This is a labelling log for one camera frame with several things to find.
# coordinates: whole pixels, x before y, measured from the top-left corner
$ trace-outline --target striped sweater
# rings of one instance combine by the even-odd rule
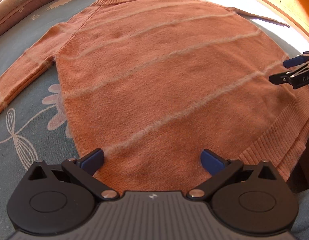
[[[287,179],[309,136],[309,87],[273,85],[287,55],[258,27],[198,0],[97,0],[45,33],[0,77],[0,112],[54,62],[80,156],[124,190],[182,190],[209,178],[208,148]]]

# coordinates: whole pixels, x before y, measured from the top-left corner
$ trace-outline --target metal screw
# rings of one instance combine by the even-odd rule
[[[192,197],[203,197],[205,192],[201,189],[192,189],[189,191],[189,195]]]
[[[104,190],[103,192],[101,192],[101,196],[104,198],[114,198],[117,196],[117,192],[112,189]]]

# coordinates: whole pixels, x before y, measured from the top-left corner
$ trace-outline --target pink flower print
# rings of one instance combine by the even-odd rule
[[[55,104],[58,110],[58,113],[52,117],[52,119],[48,123],[48,130],[53,131],[60,127],[63,123],[67,122],[67,117],[65,115],[64,106],[63,106],[63,99],[61,96],[61,87],[59,84],[53,84],[48,88],[49,92],[54,93],[54,95],[50,95],[42,99],[42,103],[44,105],[51,105]],[[72,138],[70,133],[69,124],[65,128],[65,135],[68,138]]]

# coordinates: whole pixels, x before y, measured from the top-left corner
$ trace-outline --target gray ribbed panel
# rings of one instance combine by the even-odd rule
[[[289,233],[249,237],[220,224],[204,203],[186,200],[181,192],[127,192],[102,203],[80,228],[59,236],[15,233],[10,240],[295,240]]]

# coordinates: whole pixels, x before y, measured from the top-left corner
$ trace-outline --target knit fabric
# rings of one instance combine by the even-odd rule
[[[55,61],[80,156],[124,190],[182,190],[209,178],[208,148],[288,179],[309,137],[309,87],[273,85],[285,52],[258,27],[198,0],[97,0],[52,28],[0,77],[0,112]]]

